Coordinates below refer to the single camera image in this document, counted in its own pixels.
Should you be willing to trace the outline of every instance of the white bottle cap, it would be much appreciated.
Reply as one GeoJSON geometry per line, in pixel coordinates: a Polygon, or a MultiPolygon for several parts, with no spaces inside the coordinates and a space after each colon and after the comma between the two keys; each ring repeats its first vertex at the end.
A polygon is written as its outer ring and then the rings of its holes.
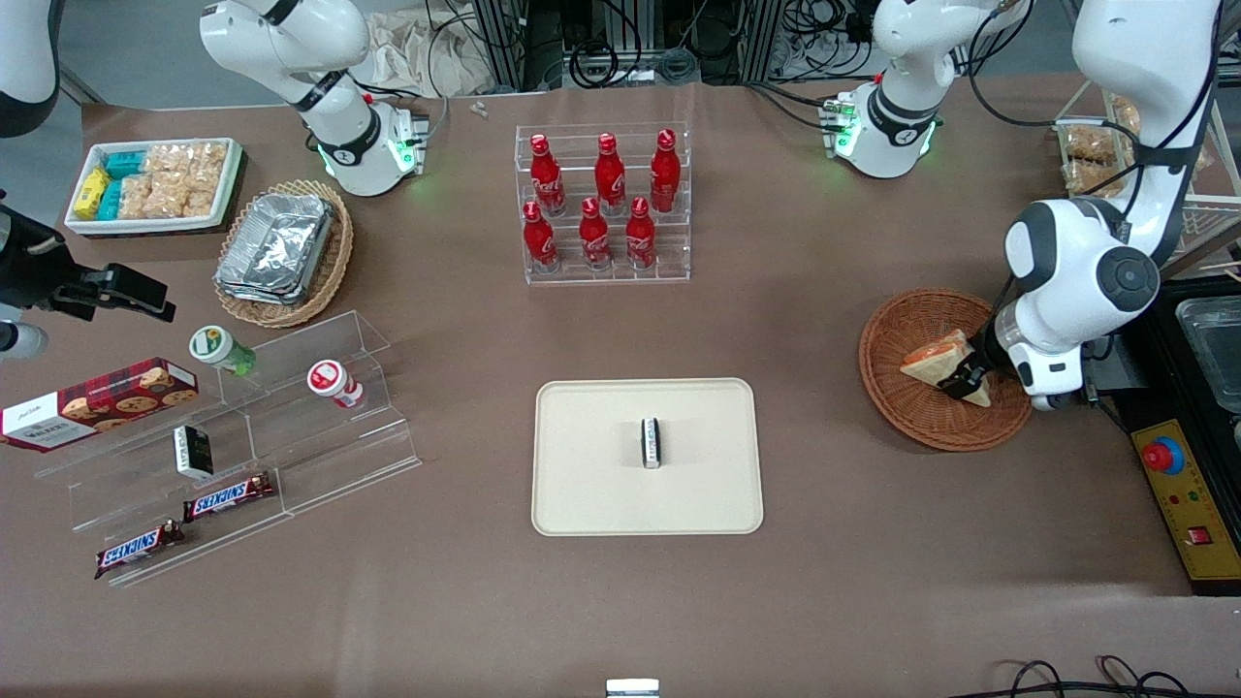
{"type": "Polygon", "coordinates": [[[218,364],[232,351],[232,335],[220,325],[208,324],[190,338],[190,355],[204,364],[218,364]]]}
{"type": "Polygon", "coordinates": [[[307,374],[307,386],[315,395],[335,397],[345,389],[347,379],[349,374],[345,373],[345,366],[340,365],[340,361],[324,359],[310,366],[310,373],[307,374]]]}

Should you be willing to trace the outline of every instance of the brown tablecloth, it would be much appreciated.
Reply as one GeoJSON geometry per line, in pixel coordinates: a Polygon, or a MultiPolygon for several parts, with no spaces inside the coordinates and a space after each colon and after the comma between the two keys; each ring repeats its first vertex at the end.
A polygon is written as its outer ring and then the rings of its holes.
{"type": "MultiPolygon", "coordinates": [[[[1035,117],[1078,79],[985,87],[1035,117]]],[[[926,159],[877,181],[828,161],[812,129],[741,88],[485,102],[488,120],[454,101],[426,175],[347,199],[357,250],[323,315],[356,308],[392,342],[393,400],[426,463],[118,591],[91,580],[98,538],[69,533],[66,489],[2,452],[6,696],[599,696],[608,677],[652,676],[674,698],[912,698],[1000,687],[1005,659],[1095,679],[1103,652],[1196,689],[1241,689],[1241,602],[1186,596],[1107,419],[1036,414],[1000,448],[944,455],[892,430],[862,391],[855,347],[884,299],[917,286],[997,292],[1009,222],[1059,190],[1042,132],[989,118],[957,86],[926,159]],[[694,129],[692,281],[527,288],[514,128],[678,117],[694,129]],[[535,392],[638,376],[753,386],[757,533],[535,533],[535,392]]],[[[88,143],[238,139],[251,156],[243,201],[325,178],[289,108],[89,107],[84,120],[88,143]]],[[[277,337],[220,309],[208,281],[220,240],[74,237],[82,262],[130,262],[168,282],[176,322],[32,313],[52,348],[0,365],[0,397],[150,355],[189,361],[187,337],[208,322],[247,344],[277,337]]]]}

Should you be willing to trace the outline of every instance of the white robotic arm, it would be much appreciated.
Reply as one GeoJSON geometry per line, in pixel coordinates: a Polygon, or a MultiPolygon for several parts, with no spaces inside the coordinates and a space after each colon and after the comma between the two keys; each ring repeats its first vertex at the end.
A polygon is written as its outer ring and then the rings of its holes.
{"type": "Polygon", "coordinates": [[[217,63],[302,114],[346,191],[382,194],[414,170],[410,112],[367,103],[347,77],[370,41],[349,0],[225,0],[202,11],[199,32],[217,63]]]}
{"type": "Polygon", "coordinates": [[[913,169],[926,153],[939,104],[956,77],[952,50],[978,34],[997,34],[1030,11],[1034,0],[882,0],[875,46],[891,57],[880,78],[841,92],[824,108],[839,129],[833,154],[870,176],[913,169]],[[998,15],[988,21],[992,12],[998,15]]]}
{"type": "Polygon", "coordinates": [[[982,342],[993,361],[1011,363],[1036,407],[1081,388],[1081,345],[1138,317],[1159,291],[1157,265],[1180,238],[1211,104],[1217,9],[1219,0],[1082,5],[1073,57],[1137,107],[1138,170],[1116,199],[1035,201],[1009,229],[1004,252],[1024,294],[982,342]]]}

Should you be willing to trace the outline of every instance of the coca-cola bottle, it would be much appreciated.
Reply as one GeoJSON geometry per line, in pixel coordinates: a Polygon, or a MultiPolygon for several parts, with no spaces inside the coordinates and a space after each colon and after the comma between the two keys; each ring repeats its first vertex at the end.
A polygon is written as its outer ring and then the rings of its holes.
{"type": "Polygon", "coordinates": [[[544,214],[556,217],[565,214],[565,180],[560,176],[560,163],[551,154],[547,137],[536,133],[530,137],[530,152],[535,154],[530,163],[530,179],[535,183],[535,196],[544,214]]]}
{"type": "Polygon", "coordinates": [[[560,255],[556,253],[551,224],[544,220],[542,211],[535,201],[526,201],[521,207],[521,215],[526,219],[522,235],[526,238],[526,250],[530,251],[530,266],[535,273],[556,273],[560,270],[560,255]]]}
{"type": "Polygon", "coordinates": [[[582,200],[582,224],[577,226],[582,236],[582,252],[591,271],[602,272],[612,266],[612,248],[608,247],[608,222],[599,217],[599,201],[593,196],[582,200]]]}
{"type": "Polygon", "coordinates": [[[624,229],[625,245],[629,248],[629,263],[640,271],[655,266],[655,221],[650,220],[647,200],[638,196],[629,207],[632,215],[624,229]]]}
{"type": "Polygon", "coordinates": [[[624,163],[617,155],[617,137],[599,134],[599,159],[594,161],[594,188],[599,191],[604,216],[624,212],[624,163]]]}
{"type": "Polygon", "coordinates": [[[681,184],[681,160],[676,156],[676,133],[670,128],[659,132],[655,156],[650,159],[650,205],[666,214],[676,205],[676,188],[681,184]]]}

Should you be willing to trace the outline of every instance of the yellow control box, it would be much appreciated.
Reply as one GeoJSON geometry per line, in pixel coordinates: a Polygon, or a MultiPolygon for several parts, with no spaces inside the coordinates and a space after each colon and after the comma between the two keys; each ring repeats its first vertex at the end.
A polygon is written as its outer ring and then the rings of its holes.
{"type": "Polygon", "coordinates": [[[1189,578],[1241,580],[1241,558],[1203,482],[1203,471],[1189,450],[1180,424],[1168,420],[1136,431],[1131,437],[1147,466],[1143,469],[1150,481],[1150,489],[1155,493],[1189,578]]]}

